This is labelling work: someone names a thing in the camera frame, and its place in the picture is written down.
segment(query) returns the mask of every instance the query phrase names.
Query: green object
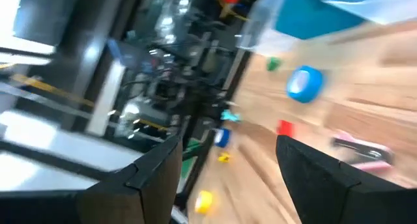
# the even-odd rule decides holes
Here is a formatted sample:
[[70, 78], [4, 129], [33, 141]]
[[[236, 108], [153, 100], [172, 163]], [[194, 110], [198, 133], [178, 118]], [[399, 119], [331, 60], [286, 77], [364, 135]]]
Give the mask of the green object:
[[266, 69], [268, 71], [274, 71], [281, 65], [281, 60], [276, 57], [269, 58], [268, 64], [266, 66]]

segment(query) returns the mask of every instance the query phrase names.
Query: blue tape roll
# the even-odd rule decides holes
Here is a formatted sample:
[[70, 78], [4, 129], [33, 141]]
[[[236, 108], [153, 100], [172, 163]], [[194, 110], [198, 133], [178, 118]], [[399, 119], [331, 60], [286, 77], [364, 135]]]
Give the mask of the blue tape roll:
[[316, 99], [324, 84], [322, 72], [309, 66], [297, 68], [287, 83], [287, 95], [301, 103]]
[[231, 135], [230, 130], [226, 128], [222, 128], [217, 131], [216, 137], [214, 138], [214, 143], [216, 144], [217, 147], [225, 148], [227, 144], [229, 143], [230, 135]]

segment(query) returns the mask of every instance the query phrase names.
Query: tape roll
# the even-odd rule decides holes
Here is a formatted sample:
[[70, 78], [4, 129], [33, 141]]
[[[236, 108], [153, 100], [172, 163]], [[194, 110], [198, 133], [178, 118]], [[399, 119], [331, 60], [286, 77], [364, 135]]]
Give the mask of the tape roll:
[[231, 131], [226, 128], [221, 128], [217, 131], [214, 143], [217, 147], [225, 148], [229, 143]]
[[199, 214], [206, 214], [213, 202], [213, 194], [208, 191], [200, 191], [197, 200], [195, 201], [195, 212]]
[[287, 83], [287, 95], [300, 103], [309, 103], [319, 95], [323, 83], [322, 72], [310, 66], [301, 66]]

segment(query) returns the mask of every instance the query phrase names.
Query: desk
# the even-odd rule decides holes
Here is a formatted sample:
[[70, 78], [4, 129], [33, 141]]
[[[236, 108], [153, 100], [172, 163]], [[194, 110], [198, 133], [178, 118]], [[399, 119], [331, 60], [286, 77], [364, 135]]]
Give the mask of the desk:
[[[384, 144], [395, 154], [394, 168], [379, 174], [407, 188], [417, 187], [417, 22], [349, 31], [300, 41], [277, 54], [283, 65], [267, 72], [266, 57], [254, 55], [234, 101], [244, 122], [233, 129], [229, 163], [217, 162], [213, 148], [190, 197], [190, 223], [300, 223], [276, 161], [279, 119], [295, 124], [295, 139], [337, 158], [330, 148], [335, 130]], [[300, 104], [285, 84], [300, 65], [322, 70], [320, 97]], [[213, 192], [206, 216], [195, 214], [195, 196]]]

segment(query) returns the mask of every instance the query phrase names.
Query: blue object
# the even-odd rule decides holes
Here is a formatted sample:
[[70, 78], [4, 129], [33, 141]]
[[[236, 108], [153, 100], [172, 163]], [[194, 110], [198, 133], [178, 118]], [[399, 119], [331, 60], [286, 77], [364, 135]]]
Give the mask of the blue object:
[[275, 29], [309, 39], [360, 25], [364, 20], [321, 0], [284, 0]]
[[230, 120], [232, 122], [240, 122], [240, 115], [233, 114], [230, 110], [226, 109], [222, 113], [222, 120]]
[[229, 143], [229, 138], [231, 135], [231, 131], [226, 128], [221, 128], [217, 131], [216, 138], [214, 142], [217, 147], [225, 148]]
[[290, 98], [309, 103], [316, 99], [324, 84], [322, 72], [310, 66], [297, 68], [287, 83], [287, 94]]

